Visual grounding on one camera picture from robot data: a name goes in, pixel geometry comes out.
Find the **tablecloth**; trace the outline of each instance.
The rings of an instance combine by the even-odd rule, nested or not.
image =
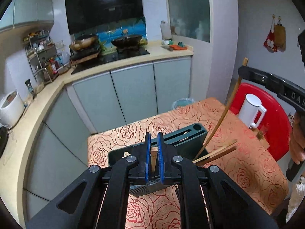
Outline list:
[[[88,138],[88,163],[108,166],[112,150],[143,142],[145,133],[152,138],[158,132],[173,132],[193,123],[201,123],[212,132],[225,106],[215,98],[179,107]],[[221,147],[223,142],[237,139],[237,150],[208,165],[219,166],[268,214],[287,196],[288,183],[276,161],[265,150],[255,134],[230,111],[207,146],[208,152]],[[179,201],[175,187],[134,197],[129,195],[126,228],[180,228]]]

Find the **trash can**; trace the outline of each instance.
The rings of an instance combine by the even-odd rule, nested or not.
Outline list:
[[[176,109],[177,107],[183,107],[183,106],[187,106],[190,105],[192,103],[194,103],[195,100],[193,98],[182,98],[179,99],[177,101],[175,101],[172,105],[172,110]]]

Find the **human hand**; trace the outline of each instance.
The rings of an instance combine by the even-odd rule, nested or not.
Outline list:
[[[301,117],[299,113],[296,112],[289,141],[291,158],[296,164],[300,164],[300,162],[305,160],[305,137],[299,125],[300,121]]]

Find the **wok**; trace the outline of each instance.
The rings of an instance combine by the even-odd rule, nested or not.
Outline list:
[[[125,35],[112,40],[111,43],[118,48],[135,47],[139,45],[142,37],[140,34]]]
[[[93,34],[82,35],[78,37],[76,40],[74,40],[74,42],[72,42],[72,44],[69,45],[69,47],[74,51],[79,51],[93,45],[97,41],[97,38],[98,37]]]

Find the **cabinet door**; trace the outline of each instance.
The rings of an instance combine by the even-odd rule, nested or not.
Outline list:
[[[158,114],[153,64],[111,71],[127,124]]]
[[[37,0],[16,0],[14,24],[37,21]]]
[[[37,0],[37,17],[39,21],[54,21],[52,0]]]
[[[191,58],[154,62],[158,113],[171,110],[173,102],[189,97]]]
[[[97,132],[126,124],[110,72],[76,82],[73,87]]]
[[[88,164],[87,138],[91,135],[64,90],[45,120],[56,137],[84,164]]]
[[[13,0],[8,8],[6,9],[4,15],[2,16],[0,20],[0,28],[4,27],[9,27],[14,24],[14,5],[15,5],[15,0]]]
[[[30,220],[36,213],[43,209],[49,203],[49,201],[42,199],[29,191],[24,192],[26,196],[27,219]]]
[[[44,124],[35,144],[25,188],[51,201],[86,169]]]

